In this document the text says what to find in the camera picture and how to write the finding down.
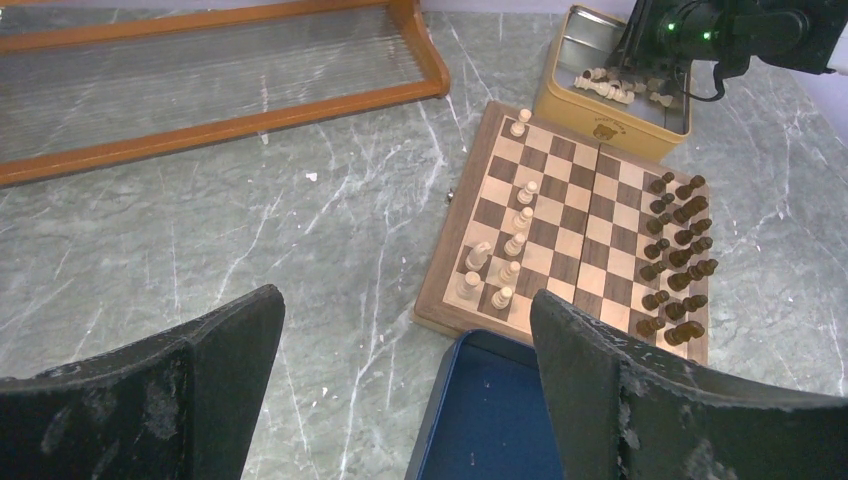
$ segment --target white pawn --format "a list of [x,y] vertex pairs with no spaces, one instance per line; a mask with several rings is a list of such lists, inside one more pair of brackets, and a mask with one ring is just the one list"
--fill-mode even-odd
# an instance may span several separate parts
[[533,195],[539,192],[539,184],[534,181],[527,182],[527,185],[524,185],[524,188],[518,191],[518,195],[516,195],[516,199],[518,203],[523,205],[527,205],[533,201]]
[[486,260],[489,258],[489,252],[492,250],[492,244],[489,242],[480,242],[468,252],[468,256],[465,257],[465,267],[471,270],[472,272],[476,272],[483,268],[483,264],[486,263]]
[[468,272],[457,285],[456,294],[459,295],[459,298],[468,300],[474,295],[477,285],[480,285],[480,274],[477,272]]
[[518,121],[513,123],[511,127],[509,127],[509,132],[516,137],[520,137],[524,135],[524,126],[527,122],[530,121],[530,117],[533,115],[530,110],[526,108],[522,108],[521,111],[518,112]]
[[530,226],[530,220],[533,220],[533,209],[530,207],[524,207],[515,217],[512,218],[512,226],[519,232],[523,232]]
[[514,257],[521,253],[524,247],[524,242],[527,241],[527,236],[521,232],[516,233],[512,238],[504,244],[504,253],[510,257]]
[[497,310],[503,310],[509,305],[510,300],[512,300],[512,289],[504,287],[492,295],[492,306]]
[[498,279],[500,279],[503,283],[511,282],[518,272],[521,270],[521,264],[518,262],[509,262],[503,266],[500,272],[498,272]]

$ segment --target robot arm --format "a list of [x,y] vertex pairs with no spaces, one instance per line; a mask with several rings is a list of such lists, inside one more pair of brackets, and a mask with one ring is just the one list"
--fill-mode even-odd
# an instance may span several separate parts
[[716,61],[715,96],[684,90],[715,101],[752,56],[813,74],[848,73],[846,22],[844,0],[637,0],[607,66],[680,84],[692,61]]

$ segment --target gray marble countertop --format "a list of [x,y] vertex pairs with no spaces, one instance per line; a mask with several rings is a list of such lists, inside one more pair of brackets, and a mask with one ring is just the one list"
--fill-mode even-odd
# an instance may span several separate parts
[[[445,194],[486,103],[532,105],[561,21],[426,20],[447,98],[0,190],[0,376],[272,283],[288,312],[244,478],[401,478],[451,344],[410,320]],[[848,149],[788,72],[754,62],[727,88],[664,162],[712,187],[710,366],[844,395]]]

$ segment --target white wall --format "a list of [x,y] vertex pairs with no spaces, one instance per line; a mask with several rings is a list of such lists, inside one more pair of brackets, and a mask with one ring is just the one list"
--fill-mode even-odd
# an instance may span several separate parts
[[[63,5],[99,6],[110,8],[163,8],[163,9],[220,9],[265,5],[292,0],[67,0]],[[426,11],[502,12],[502,13],[554,13],[564,14],[568,8],[580,3],[608,15],[626,18],[635,0],[421,0]],[[848,77],[838,75],[808,75],[795,73],[798,83],[819,107],[837,131],[842,143],[848,145]]]

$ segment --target wooden chessboard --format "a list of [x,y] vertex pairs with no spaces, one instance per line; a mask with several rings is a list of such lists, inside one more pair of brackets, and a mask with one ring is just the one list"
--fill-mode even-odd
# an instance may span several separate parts
[[[665,304],[650,313],[641,304],[643,296],[660,289],[668,291],[671,301],[707,294],[707,278],[681,292],[667,288],[668,277],[685,270],[672,267],[668,254],[685,248],[673,236],[688,223],[673,221],[656,235],[645,227],[656,217],[649,205],[659,198],[648,185],[671,170],[535,117],[524,134],[515,137],[510,126],[517,117],[516,109],[498,102],[486,108],[415,305],[416,321],[449,334],[489,329],[529,344],[530,305],[540,289],[547,289],[636,338],[706,365],[709,306],[672,322],[665,315]],[[690,180],[672,173],[675,180],[668,192]],[[508,257],[504,244],[516,233],[512,220],[525,207],[516,194],[530,180],[539,185],[539,193],[529,204],[534,216],[525,232],[527,242],[517,257]],[[708,187],[695,195],[709,199]],[[683,203],[675,199],[666,211],[671,213]],[[709,209],[691,222],[708,216]],[[652,262],[644,248],[660,238],[671,242],[662,256],[669,268],[648,282],[638,273]],[[494,251],[478,272],[481,285],[470,299],[461,298],[457,283],[468,271],[465,258],[483,241]],[[708,254],[694,256],[689,265],[709,258]],[[509,285],[503,284],[498,272],[513,260],[521,270]],[[496,310],[491,298],[504,286],[511,287],[514,295],[507,308]],[[665,319],[666,327],[649,338],[640,336],[636,323],[653,316]],[[701,323],[707,332],[669,346],[663,332],[687,320]]]

